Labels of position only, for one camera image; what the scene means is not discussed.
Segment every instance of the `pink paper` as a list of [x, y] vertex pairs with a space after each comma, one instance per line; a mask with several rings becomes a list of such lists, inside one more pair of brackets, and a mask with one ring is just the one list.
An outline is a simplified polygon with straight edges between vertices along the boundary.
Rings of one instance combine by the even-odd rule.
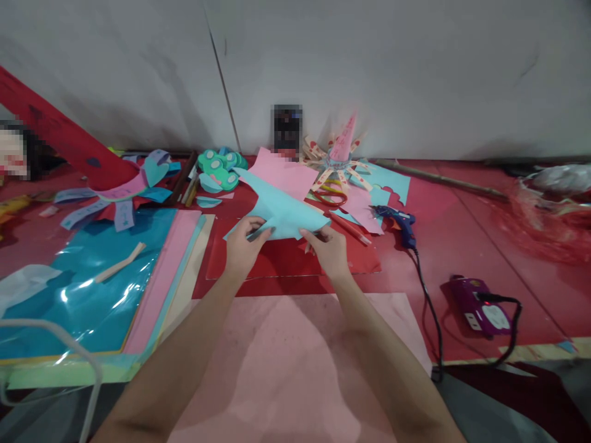
[[340, 208], [348, 212], [361, 226], [366, 228], [372, 234], [382, 235], [382, 223], [374, 218], [375, 215], [371, 208], [371, 195], [363, 188], [351, 186], [349, 189], [347, 202]]
[[[403, 293], [368, 294], [425, 369]], [[395, 442], [361, 372], [336, 296], [239, 297], [169, 443]]]
[[177, 212], [135, 315], [134, 324], [123, 348], [123, 354], [144, 352], [187, 248], [187, 239], [191, 238], [200, 216], [201, 211], [197, 210]]
[[318, 171], [289, 161], [266, 148], [259, 150], [254, 166], [248, 171], [300, 201], [306, 198], [318, 176]]
[[357, 120], [357, 112], [353, 113], [343, 133], [338, 137], [337, 143], [332, 147], [331, 159], [338, 162], [345, 162], [349, 160], [351, 153], [351, 143], [353, 143], [353, 131], [355, 130], [355, 122]]

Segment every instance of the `white plastic bag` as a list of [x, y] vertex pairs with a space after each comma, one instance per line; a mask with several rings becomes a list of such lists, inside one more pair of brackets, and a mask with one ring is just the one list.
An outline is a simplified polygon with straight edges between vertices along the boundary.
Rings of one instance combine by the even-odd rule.
[[536, 174], [533, 185], [559, 194], [582, 194], [591, 190], [591, 165], [564, 165], [546, 168]]
[[27, 265], [0, 281], [0, 318], [8, 308], [28, 300], [47, 287], [61, 271], [46, 265]]

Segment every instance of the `black cable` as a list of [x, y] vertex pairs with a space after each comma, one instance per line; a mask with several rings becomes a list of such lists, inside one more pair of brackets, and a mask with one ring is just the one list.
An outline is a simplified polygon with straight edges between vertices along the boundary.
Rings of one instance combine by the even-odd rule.
[[433, 371], [437, 374], [437, 377], [431, 377], [431, 380], [433, 380], [435, 383], [441, 383], [441, 381], [443, 380], [443, 335], [441, 334], [441, 326], [439, 325], [439, 319], [437, 318], [437, 314], [435, 313], [435, 308], [433, 307], [431, 296], [429, 295], [427, 285], [425, 285], [425, 280], [423, 279], [423, 272], [420, 269], [419, 251], [416, 248], [414, 248], [412, 251], [414, 252], [414, 256], [417, 258], [416, 266], [417, 271], [419, 273], [420, 284], [423, 287], [423, 292], [425, 293], [425, 298], [427, 299], [429, 309], [431, 310], [431, 315], [433, 316], [433, 321], [435, 322], [435, 328], [437, 329], [439, 356], [437, 357], [437, 370]]
[[511, 340], [509, 341], [509, 347], [505, 351], [505, 353], [498, 358], [498, 360], [490, 363], [491, 367], [498, 367], [505, 362], [509, 358], [509, 356], [513, 353], [515, 349], [515, 344], [517, 343], [517, 323], [519, 321], [519, 317], [521, 316], [521, 310], [523, 309], [523, 305], [519, 300], [513, 297], [503, 297], [502, 295], [498, 294], [491, 294], [487, 292], [478, 292], [477, 293], [478, 299], [481, 301], [489, 301], [491, 303], [499, 303], [502, 301], [507, 301], [509, 303], [517, 304], [517, 308], [515, 309], [515, 314], [513, 315], [513, 320], [511, 324]]

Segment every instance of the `teal paper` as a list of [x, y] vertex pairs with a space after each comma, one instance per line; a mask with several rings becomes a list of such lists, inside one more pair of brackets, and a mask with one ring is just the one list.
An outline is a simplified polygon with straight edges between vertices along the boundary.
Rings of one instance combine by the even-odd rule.
[[267, 221], [259, 230], [275, 228], [269, 240], [286, 238], [299, 240], [302, 238], [299, 231], [301, 228], [315, 232], [330, 223], [330, 220], [324, 215], [269, 185], [265, 180], [246, 169], [234, 168], [234, 171], [243, 177], [246, 183], [259, 195], [256, 206], [247, 214], [247, 217], [262, 217]]
[[[30, 299], [6, 310], [5, 318], [45, 319], [62, 326], [92, 353], [120, 351], [176, 209], [140, 209], [135, 226], [116, 233], [110, 221], [78, 231], [51, 264], [62, 274]], [[102, 283], [94, 277], [147, 246], [128, 266]], [[61, 356], [67, 348], [37, 328], [1, 328], [0, 359]]]
[[140, 197], [163, 203], [171, 195], [172, 191], [165, 188], [148, 188], [140, 194]]
[[[355, 168], [355, 171], [362, 176], [367, 182], [369, 182], [372, 186], [378, 185], [381, 188], [387, 186], [392, 191], [400, 196], [400, 202], [403, 205], [406, 205], [406, 199], [408, 198], [408, 187], [411, 184], [411, 178], [405, 175], [399, 174], [398, 172], [391, 171], [389, 169], [380, 167], [378, 165], [374, 165], [373, 163], [369, 163], [368, 161], [361, 160], [362, 163], [371, 166], [371, 174], [368, 172], [367, 169], [364, 167], [358, 166]], [[350, 180], [353, 184], [363, 187], [363, 185], [357, 180], [355, 177], [351, 176]]]
[[197, 205], [202, 208], [211, 208], [218, 206], [222, 201], [211, 197], [197, 196]]

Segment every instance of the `hand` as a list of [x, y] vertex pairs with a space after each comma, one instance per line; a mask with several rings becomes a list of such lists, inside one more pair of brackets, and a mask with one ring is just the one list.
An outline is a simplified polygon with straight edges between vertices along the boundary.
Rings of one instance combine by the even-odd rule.
[[224, 273], [242, 280], [248, 277], [248, 273], [257, 260], [260, 248], [275, 229], [266, 229], [255, 239], [249, 240], [246, 236], [259, 229], [264, 223], [265, 220], [260, 217], [244, 217], [240, 220], [226, 242], [227, 254]]
[[305, 229], [300, 229], [300, 234], [316, 251], [318, 261], [330, 280], [351, 275], [347, 263], [347, 239], [343, 234], [328, 225], [323, 226], [318, 237]]

